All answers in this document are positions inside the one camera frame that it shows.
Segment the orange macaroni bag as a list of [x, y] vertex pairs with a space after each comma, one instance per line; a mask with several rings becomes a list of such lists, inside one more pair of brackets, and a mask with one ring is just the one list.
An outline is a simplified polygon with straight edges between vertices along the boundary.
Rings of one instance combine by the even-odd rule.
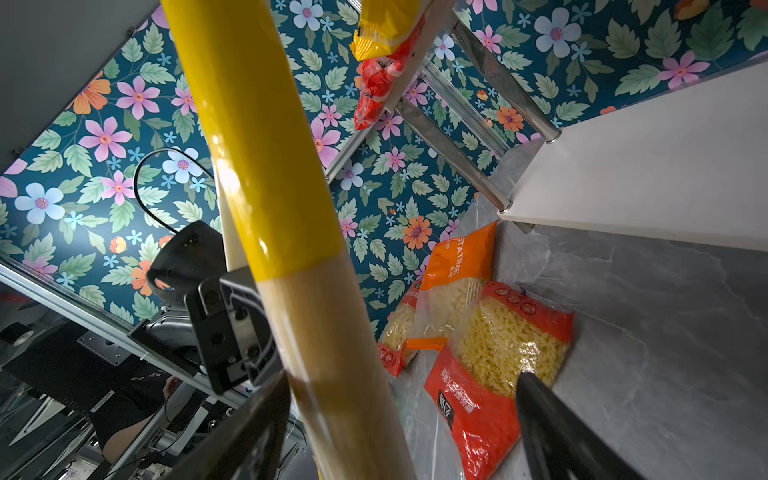
[[440, 351], [446, 345], [466, 309], [491, 280], [496, 230], [493, 222], [436, 246], [406, 334], [408, 349]]

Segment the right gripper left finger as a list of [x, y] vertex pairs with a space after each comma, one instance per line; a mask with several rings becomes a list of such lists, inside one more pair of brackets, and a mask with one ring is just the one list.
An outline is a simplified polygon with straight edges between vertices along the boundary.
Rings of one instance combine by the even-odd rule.
[[291, 403], [281, 371], [172, 470], [167, 479], [274, 479]]

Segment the red macaroni bag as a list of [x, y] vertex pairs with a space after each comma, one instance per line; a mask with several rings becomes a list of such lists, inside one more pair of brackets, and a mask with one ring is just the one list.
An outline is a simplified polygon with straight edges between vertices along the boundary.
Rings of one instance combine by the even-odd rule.
[[405, 292], [398, 306], [389, 315], [386, 328], [379, 342], [379, 359], [384, 369], [393, 377], [398, 377], [402, 370], [416, 355], [405, 343], [409, 334], [418, 304], [420, 282], [414, 282]]

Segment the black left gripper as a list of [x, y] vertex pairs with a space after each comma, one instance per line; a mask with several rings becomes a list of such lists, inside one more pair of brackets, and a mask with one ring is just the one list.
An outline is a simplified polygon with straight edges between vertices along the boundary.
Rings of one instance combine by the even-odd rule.
[[202, 280], [185, 295], [197, 349], [213, 391], [260, 387], [282, 370], [262, 298], [247, 267]]

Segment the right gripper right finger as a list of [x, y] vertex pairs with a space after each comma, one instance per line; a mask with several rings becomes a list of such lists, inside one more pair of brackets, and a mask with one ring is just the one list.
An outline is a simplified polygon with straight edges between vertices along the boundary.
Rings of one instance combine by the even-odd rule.
[[519, 375], [516, 408], [533, 479], [640, 479], [535, 374]]

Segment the red fusilli bag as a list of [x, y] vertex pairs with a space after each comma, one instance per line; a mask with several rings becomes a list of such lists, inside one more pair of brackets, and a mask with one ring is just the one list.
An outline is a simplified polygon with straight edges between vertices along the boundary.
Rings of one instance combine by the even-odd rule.
[[425, 381], [467, 479], [489, 479], [520, 437], [523, 373], [550, 386], [574, 337], [574, 315], [489, 282], [460, 318]]

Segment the yellow spaghetti bag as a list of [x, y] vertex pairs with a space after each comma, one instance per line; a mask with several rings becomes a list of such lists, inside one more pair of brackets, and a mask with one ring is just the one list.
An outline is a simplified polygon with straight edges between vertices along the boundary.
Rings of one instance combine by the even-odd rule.
[[415, 475], [308, 118], [264, 1], [163, 5], [326, 479]]
[[361, 1], [350, 50], [362, 62], [394, 53], [420, 23], [430, 1]]

